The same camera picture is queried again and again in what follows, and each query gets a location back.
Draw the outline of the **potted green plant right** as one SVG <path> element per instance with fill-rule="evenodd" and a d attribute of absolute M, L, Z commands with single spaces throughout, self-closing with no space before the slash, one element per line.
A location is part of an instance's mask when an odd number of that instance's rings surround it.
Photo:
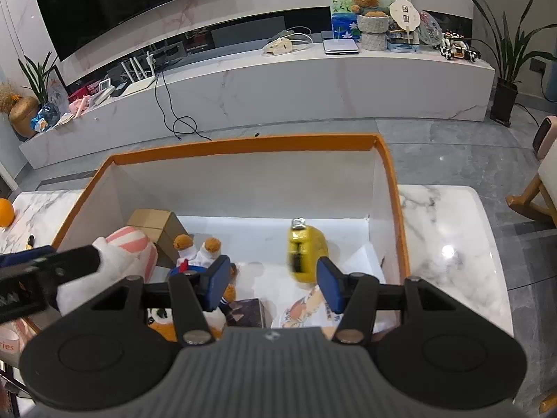
<path fill-rule="evenodd" d="M 515 34 L 511 34 L 506 11 L 502 12 L 500 19 L 486 0 L 470 0 L 480 17 L 487 23 L 487 28 L 492 35 L 493 41 L 471 38 L 485 45 L 494 56 L 496 61 L 496 87 L 493 105 L 490 110 L 490 119 L 500 125 L 509 127 L 511 125 L 512 111 L 518 96 L 518 75 L 522 67 L 530 60 L 556 61 L 556 55 L 548 51 L 533 50 L 529 44 L 535 35 L 541 31 L 556 28 L 555 23 L 542 25 L 526 32 L 522 25 L 531 11 L 534 0 L 529 0 L 520 15 L 516 25 Z"/>

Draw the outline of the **potted green plant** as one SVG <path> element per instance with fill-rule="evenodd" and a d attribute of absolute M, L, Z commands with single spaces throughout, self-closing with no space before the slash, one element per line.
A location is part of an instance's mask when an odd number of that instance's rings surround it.
<path fill-rule="evenodd" d="M 42 108 L 48 103 L 48 80 L 56 66 L 57 57 L 52 57 L 52 51 L 49 51 L 43 61 L 33 61 L 27 55 L 24 59 L 18 59 L 19 66 L 28 80 L 28 89 L 35 94 Z"/>
<path fill-rule="evenodd" d="M 511 125 L 512 111 L 518 96 L 518 75 L 522 67 L 530 60 L 556 61 L 556 55 L 548 51 L 533 50 L 529 44 L 535 35 L 541 31 L 556 28 L 555 23 L 542 25 L 526 32 L 522 25 L 531 11 L 534 0 L 529 0 L 520 15 L 516 25 L 515 34 L 511 34 L 506 11 L 502 12 L 500 19 L 486 0 L 470 0 L 480 17 L 487 23 L 487 28 L 492 35 L 493 41 L 471 38 L 485 45 L 494 56 L 496 61 L 496 87 L 493 105 L 490 110 L 490 119 L 500 125 L 509 127 Z"/>

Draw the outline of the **white power strip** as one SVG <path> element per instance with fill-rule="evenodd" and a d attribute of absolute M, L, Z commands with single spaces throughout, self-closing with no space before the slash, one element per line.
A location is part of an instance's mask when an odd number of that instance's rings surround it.
<path fill-rule="evenodd" d="M 289 38 L 280 37 L 264 45 L 262 52 L 266 56 L 279 56 L 293 52 L 293 44 Z"/>

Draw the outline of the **white wifi router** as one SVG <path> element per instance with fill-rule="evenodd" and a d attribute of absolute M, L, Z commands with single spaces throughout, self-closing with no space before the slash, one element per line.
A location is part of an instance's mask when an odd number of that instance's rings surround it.
<path fill-rule="evenodd" d="M 146 68 L 142 67 L 142 63 L 137 57 L 130 57 L 128 60 L 121 62 L 121 66 L 127 76 L 127 85 L 122 96 L 147 91 L 155 85 L 157 75 L 155 72 L 156 63 L 154 55 L 151 52 L 147 52 L 144 62 L 146 63 Z"/>

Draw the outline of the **gold brown gift box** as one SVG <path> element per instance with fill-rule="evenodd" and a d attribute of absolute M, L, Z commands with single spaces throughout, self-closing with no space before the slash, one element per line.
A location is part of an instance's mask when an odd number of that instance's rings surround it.
<path fill-rule="evenodd" d="M 153 242 L 158 250 L 158 266 L 175 267 L 179 258 L 179 252 L 174 247 L 175 238 L 188 235 L 175 213 L 161 209 L 135 209 L 126 224 L 142 230 Z"/>

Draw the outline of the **illustrated dark card box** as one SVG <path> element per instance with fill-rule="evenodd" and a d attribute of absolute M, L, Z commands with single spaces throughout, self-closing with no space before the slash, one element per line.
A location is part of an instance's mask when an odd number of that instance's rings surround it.
<path fill-rule="evenodd" d="M 264 305 L 259 298 L 233 301 L 228 304 L 226 320 L 228 326 L 266 327 Z"/>

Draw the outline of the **sailor bear plush toy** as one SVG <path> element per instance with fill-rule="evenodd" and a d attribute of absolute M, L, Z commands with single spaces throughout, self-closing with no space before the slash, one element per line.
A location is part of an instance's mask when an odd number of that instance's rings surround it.
<path fill-rule="evenodd" d="M 221 255 L 222 243 L 214 237 L 205 239 L 195 249 L 187 235 L 175 238 L 179 263 L 170 271 L 166 281 L 146 286 L 147 326 L 169 342 L 181 345 L 206 345 L 222 336 L 226 318 L 221 307 L 235 298 L 233 281 L 237 269 L 230 261 L 230 281 L 219 306 L 204 311 L 201 306 L 201 276 Z"/>

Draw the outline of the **yellow tape measure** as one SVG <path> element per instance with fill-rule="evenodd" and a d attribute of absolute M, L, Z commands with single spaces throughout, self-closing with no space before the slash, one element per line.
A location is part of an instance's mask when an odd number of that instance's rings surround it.
<path fill-rule="evenodd" d="M 293 277 L 302 283 L 316 282 L 317 261 L 329 255 L 323 232 L 304 218 L 293 218 L 288 231 L 287 261 Z"/>

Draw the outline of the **potted green plant left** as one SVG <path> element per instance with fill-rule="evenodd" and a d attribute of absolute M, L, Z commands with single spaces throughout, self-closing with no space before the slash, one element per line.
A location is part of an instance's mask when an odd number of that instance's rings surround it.
<path fill-rule="evenodd" d="M 48 103 L 48 80 L 56 66 L 57 57 L 52 57 L 52 51 L 49 51 L 43 61 L 33 61 L 27 55 L 24 59 L 18 59 L 19 66 L 28 80 L 28 89 L 35 94 L 42 108 Z"/>

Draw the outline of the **wooden chair white cushion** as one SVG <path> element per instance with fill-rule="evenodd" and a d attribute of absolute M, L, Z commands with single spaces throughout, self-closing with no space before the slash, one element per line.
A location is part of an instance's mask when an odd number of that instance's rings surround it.
<path fill-rule="evenodd" d="M 554 142 L 537 173 L 520 195 L 508 195 L 506 204 L 533 221 L 557 225 L 557 146 Z"/>

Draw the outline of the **white marble tv console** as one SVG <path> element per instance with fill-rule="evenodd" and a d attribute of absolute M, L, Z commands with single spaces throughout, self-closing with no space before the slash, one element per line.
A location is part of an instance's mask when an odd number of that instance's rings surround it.
<path fill-rule="evenodd" d="M 188 115 L 202 132 L 355 118 L 480 121 L 495 77 L 485 61 L 433 50 L 326 55 L 320 44 L 278 57 L 249 51 L 163 73 L 155 85 L 88 110 L 21 145 L 34 168 L 169 137 Z"/>

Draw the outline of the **large orange storage box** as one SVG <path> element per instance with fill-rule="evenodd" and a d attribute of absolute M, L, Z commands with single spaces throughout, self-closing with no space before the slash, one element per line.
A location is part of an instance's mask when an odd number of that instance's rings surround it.
<path fill-rule="evenodd" d="M 207 141 L 109 157 L 54 240 L 66 251 L 127 226 L 135 209 L 170 210 L 196 245 L 210 237 L 236 264 L 236 293 L 269 322 L 304 297 L 287 261 L 293 218 L 325 235 L 344 272 L 399 284 L 410 273 L 398 184 L 377 134 Z"/>

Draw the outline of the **whole orange fruit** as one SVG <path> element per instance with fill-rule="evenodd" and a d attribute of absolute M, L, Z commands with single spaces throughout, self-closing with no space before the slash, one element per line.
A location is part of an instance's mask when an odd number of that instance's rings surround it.
<path fill-rule="evenodd" d="M 9 227 L 15 220 L 15 209 L 12 203 L 6 199 L 0 199 L 0 226 L 2 229 Z"/>

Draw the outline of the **round white paper fan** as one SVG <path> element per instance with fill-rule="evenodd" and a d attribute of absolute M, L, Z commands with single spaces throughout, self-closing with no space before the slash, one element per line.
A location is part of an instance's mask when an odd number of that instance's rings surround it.
<path fill-rule="evenodd" d="M 395 0 L 389 7 L 392 19 L 389 27 L 389 41 L 392 44 L 418 45 L 417 29 L 421 24 L 418 10 L 409 0 Z"/>

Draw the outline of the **black white toy car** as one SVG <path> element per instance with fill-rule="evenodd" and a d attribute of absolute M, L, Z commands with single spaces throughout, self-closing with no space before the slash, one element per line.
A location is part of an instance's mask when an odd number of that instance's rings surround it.
<path fill-rule="evenodd" d="M 443 33 L 440 53 L 447 60 L 466 60 L 475 62 L 480 58 L 480 52 L 471 47 L 464 39 L 464 36 L 446 31 Z"/>

